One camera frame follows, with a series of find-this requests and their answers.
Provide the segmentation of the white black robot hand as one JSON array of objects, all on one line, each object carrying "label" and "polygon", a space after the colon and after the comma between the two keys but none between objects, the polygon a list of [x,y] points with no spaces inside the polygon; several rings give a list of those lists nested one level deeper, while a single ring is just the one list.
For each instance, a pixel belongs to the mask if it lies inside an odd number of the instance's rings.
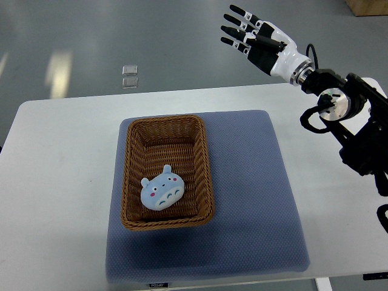
[{"label": "white black robot hand", "polygon": [[262,72],[279,76],[290,84],[302,84],[303,79],[313,72],[313,61],[298,52],[296,43],[277,26],[234,4],[229,9],[246,21],[224,14],[224,19],[239,29],[222,25],[221,30],[248,46],[225,37],[221,37],[221,42],[247,55],[247,59]]}]

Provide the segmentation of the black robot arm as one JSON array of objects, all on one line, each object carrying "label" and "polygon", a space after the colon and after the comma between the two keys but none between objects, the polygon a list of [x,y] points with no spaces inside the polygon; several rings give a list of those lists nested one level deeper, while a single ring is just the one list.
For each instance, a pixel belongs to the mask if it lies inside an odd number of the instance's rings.
[{"label": "black robot arm", "polygon": [[387,196],[387,98],[356,74],[345,78],[320,69],[315,48],[301,54],[296,43],[277,26],[236,6],[225,14],[233,27],[221,26],[221,41],[246,55],[269,76],[279,76],[306,94],[318,98],[316,106],[300,117],[308,131],[330,132],[341,144],[342,162],[361,176],[373,175],[378,193]]}]

